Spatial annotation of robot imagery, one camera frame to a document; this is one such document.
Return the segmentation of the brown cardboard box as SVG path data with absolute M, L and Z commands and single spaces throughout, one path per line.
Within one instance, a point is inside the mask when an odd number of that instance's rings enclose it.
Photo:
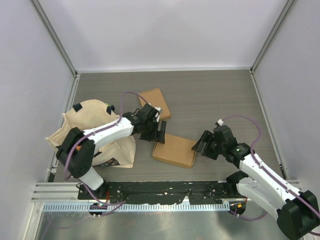
M 140 92 L 138 95 L 140 96 L 139 101 L 142 107 L 146 104 L 144 101 L 146 100 L 153 107 L 161 108 L 162 112 L 160 114 L 160 120 L 167 120 L 171 118 L 171 112 L 159 88 Z
M 166 133 L 165 143 L 157 142 L 152 152 L 154 160 L 190 169 L 193 167 L 196 152 L 192 147 L 196 141 Z

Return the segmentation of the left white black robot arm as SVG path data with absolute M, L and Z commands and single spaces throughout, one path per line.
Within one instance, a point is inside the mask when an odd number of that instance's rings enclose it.
M 57 146 L 56 158 L 70 175 L 83 182 L 84 189 L 100 200 L 108 184 L 92 166 L 94 155 L 101 147 L 124 137 L 138 134 L 148 142 L 165 143 L 166 121 L 160 121 L 162 109 L 146 103 L 142 109 L 122 114 L 119 120 L 92 128 L 72 128 Z

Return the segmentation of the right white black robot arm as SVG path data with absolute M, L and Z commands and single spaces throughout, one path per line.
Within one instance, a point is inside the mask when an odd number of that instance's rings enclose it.
M 246 143 L 239 143 L 226 125 L 204 131 L 191 148 L 216 160 L 223 156 L 238 168 L 227 177 L 226 193 L 233 198 L 244 196 L 272 216 L 290 240 L 298 240 L 320 225 L 317 197 L 302 192 L 281 178 Z

